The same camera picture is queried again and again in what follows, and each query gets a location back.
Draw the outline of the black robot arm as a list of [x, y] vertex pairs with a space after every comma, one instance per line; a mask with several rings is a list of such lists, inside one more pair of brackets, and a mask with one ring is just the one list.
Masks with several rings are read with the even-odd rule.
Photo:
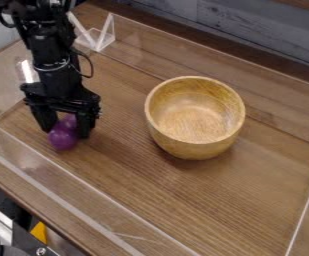
[[18, 31], [32, 56], [39, 80], [23, 83], [20, 90], [40, 129], [48, 132], [58, 114], [70, 113], [78, 136], [87, 138], [99, 118], [100, 96], [83, 86], [84, 53], [74, 47], [68, 9], [70, 0], [0, 0], [0, 23]]

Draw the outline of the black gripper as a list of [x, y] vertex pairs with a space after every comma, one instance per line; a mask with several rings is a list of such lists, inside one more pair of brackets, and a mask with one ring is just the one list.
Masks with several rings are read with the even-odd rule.
[[40, 129], [48, 133], [58, 122], [56, 112], [75, 114], [76, 133], [82, 139], [90, 136], [100, 112], [100, 96], [83, 86], [67, 95], [50, 95], [40, 82], [20, 85], [24, 102], [28, 105]]

